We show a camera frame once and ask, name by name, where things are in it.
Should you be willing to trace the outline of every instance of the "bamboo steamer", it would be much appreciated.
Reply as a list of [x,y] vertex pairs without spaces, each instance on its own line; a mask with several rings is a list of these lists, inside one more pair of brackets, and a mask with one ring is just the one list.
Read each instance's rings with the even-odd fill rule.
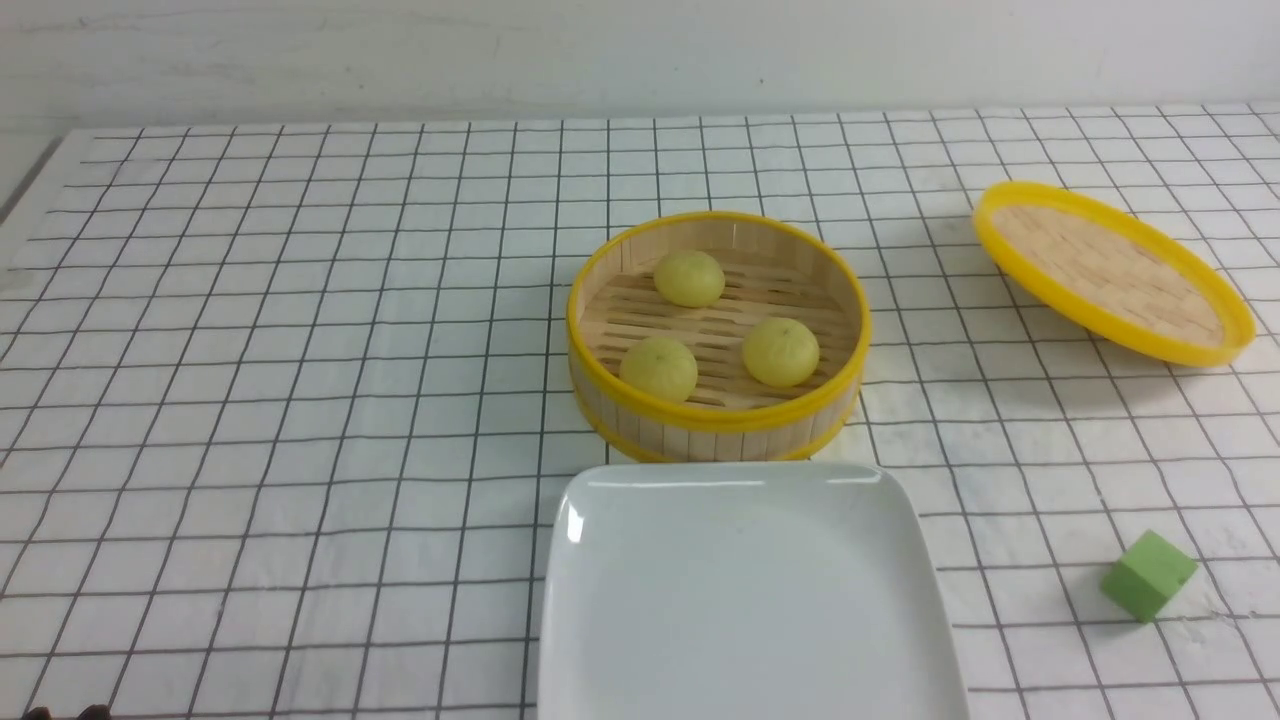
[[[718,301],[687,309],[658,295],[653,269],[673,250],[719,261]],[[800,320],[818,338],[818,369],[797,387],[771,388],[742,365],[742,338],[769,316]],[[582,415],[643,461],[809,457],[854,411],[872,332],[867,296],[829,247],[767,218],[719,211],[662,218],[614,237],[575,279],[566,319]],[[698,387],[685,402],[617,377],[622,355],[654,334],[682,341],[698,357]]]

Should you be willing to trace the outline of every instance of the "square plate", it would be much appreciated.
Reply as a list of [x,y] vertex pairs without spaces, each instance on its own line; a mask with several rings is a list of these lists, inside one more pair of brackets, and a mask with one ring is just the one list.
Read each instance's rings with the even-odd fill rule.
[[933,565],[886,471],[620,465],[564,491],[539,715],[965,720]]

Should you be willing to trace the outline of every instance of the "yellow rim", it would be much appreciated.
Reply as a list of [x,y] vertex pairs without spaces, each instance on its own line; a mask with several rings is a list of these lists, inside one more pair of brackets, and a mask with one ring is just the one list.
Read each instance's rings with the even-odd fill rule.
[[[658,455],[655,452],[650,452],[650,451],[648,451],[648,450],[645,450],[645,448],[643,448],[643,447],[640,447],[637,445],[634,445],[634,443],[623,439],[621,436],[616,434],[609,428],[605,428],[600,423],[600,420],[595,415],[593,415],[591,411],[586,407],[586,404],[582,402],[582,395],[580,392],[577,392],[577,389],[573,391],[573,400],[577,401],[577,409],[582,413],[582,416],[586,418],[586,421],[590,423],[591,429],[594,429],[598,436],[600,436],[602,438],[604,438],[604,442],[607,442],[607,443],[612,445],[613,447],[618,448],[627,457],[630,457],[630,459],[632,459],[632,460],[635,460],[637,462],[684,462],[684,460],[676,460],[676,459],[672,459],[672,457],[664,457],[664,456]],[[856,407],[856,406],[858,406],[856,402],[851,405],[851,407]],[[769,460],[771,461],[774,461],[774,460],[780,460],[780,461],[781,460],[808,460],[809,457],[813,457],[814,452],[818,452],[819,450],[822,450],[823,447],[826,447],[827,443],[829,443],[832,439],[836,438],[837,434],[840,434],[840,430],[845,429],[845,420],[847,420],[850,415],[852,415],[852,409],[850,409],[849,413],[845,413],[844,415],[841,415],[840,416],[840,421],[836,423],[835,425],[832,425],[831,429],[828,429],[827,432],[822,433],[822,436],[818,437],[818,439],[810,442],[809,445],[806,445],[806,446],[804,446],[801,448],[795,450],[794,452],[788,452],[788,454],[783,455],[782,457],[771,457]]]
[[[840,272],[845,275],[849,283],[854,288],[854,295],[858,297],[859,305],[859,322],[861,325],[861,332],[858,337],[858,343],[854,346],[854,354],[845,363],[845,366],[840,369],[829,380],[822,386],[806,392],[805,395],[788,400],[786,402],[780,402],[778,405],[772,405],[769,407],[758,407],[754,410],[710,410],[707,407],[695,407],[691,405],[677,405],[675,402],[667,402],[664,400],[658,400],[655,397],[644,395],[631,386],[623,383],[618,378],[604,369],[604,365],[596,360],[591,352],[588,350],[586,343],[582,341],[582,336],[577,328],[577,318],[573,316],[573,307],[577,306],[579,292],[581,292],[582,278],[585,278],[591,268],[595,266],[600,259],[609,252],[614,246],[626,242],[632,236],[650,231],[657,227],[684,223],[689,220],[736,220],[740,223],[756,223],[768,225],[773,229],[785,232],[800,241],[809,243],[810,246],[818,249],[828,260],[840,268]],[[844,258],[841,258],[836,251],[823,245],[817,238],[810,234],[799,231],[791,225],[780,223],[777,220],[771,220],[768,218],[762,218],[759,215],[746,215],[742,213],[723,213],[723,211],[710,211],[710,213],[686,213],[684,215],[672,215],[668,218],[659,218],[657,220],[650,220],[643,225],[636,225],[626,232],[620,233],[617,237],[607,242],[603,247],[595,251],[594,255],[582,266],[582,270],[577,274],[573,281],[573,288],[568,293],[568,309],[566,311],[566,324],[568,325],[568,343],[572,352],[575,352],[579,360],[582,363],[582,369],[593,384],[600,388],[605,395],[609,396],[614,402],[640,413],[649,418],[653,418],[660,423],[669,423],[681,428],[699,432],[751,432],[774,428],[778,425],[786,425],[794,423],[801,418],[813,414],[815,410],[826,406],[837,395],[844,392],[850,383],[852,383],[858,377],[858,370],[861,368],[864,359],[867,357],[867,348],[870,346],[872,337],[872,314],[870,309],[867,306],[867,295],[863,292],[863,286],[858,282],[858,278],[845,264]]]
[[[1027,260],[996,229],[992,215],[1007,205],[1041,205],[1070,213],[1156,255],[1204,295],[1222,320],[1222,343],[1197,345],[1152,332],[1071,292]],[[1165,233],[1097,200],[1033,182],[1005,182],[983,193],[973,223],[983,247],[1002,270],[1050,307],[1112,342],[1169,363],[1210,366],[1230,363],[1253,341],[1256,331],[1248,305],[1212,268]]]

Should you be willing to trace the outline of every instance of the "ceramic plate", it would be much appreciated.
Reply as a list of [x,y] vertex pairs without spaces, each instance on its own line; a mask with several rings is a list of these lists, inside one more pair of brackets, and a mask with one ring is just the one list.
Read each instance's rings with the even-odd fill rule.
[[556,518],[550,720],[964,720],[915,512],[883,470],[596,468]]

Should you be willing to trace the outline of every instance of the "table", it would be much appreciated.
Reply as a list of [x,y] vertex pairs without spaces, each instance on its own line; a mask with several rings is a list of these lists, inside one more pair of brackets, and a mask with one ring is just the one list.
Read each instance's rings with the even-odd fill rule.
[[[861,407],[820,457],[911,495],[974,717],[1277,717],[1277,131],[1280,104],[77,132],[0,292],[0,706],[534,717],[559,495],[627,461],[570,393],[568,286],[710,208],[865,283]],[[1057,316],[970,228],[1007,178],[1184,241],[1258,340],[1192,370]],[[1146,529],[1203,569],[1137,626],[1097,582]]]

